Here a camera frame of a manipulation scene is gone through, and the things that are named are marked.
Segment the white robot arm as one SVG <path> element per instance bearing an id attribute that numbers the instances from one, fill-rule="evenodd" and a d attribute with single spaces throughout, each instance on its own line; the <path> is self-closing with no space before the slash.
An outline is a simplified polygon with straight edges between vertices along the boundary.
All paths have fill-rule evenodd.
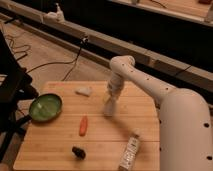
<path id="1" fill-rule="evenodd" d="M 124 81 L 130 80 L 159 106 L 160 171 L 213 171 L 213 134 L 205 99 L 187 88 L 177 88 L 135 68 L 131 56 L 110 60 L 104 113 L 115 113 Z"/>

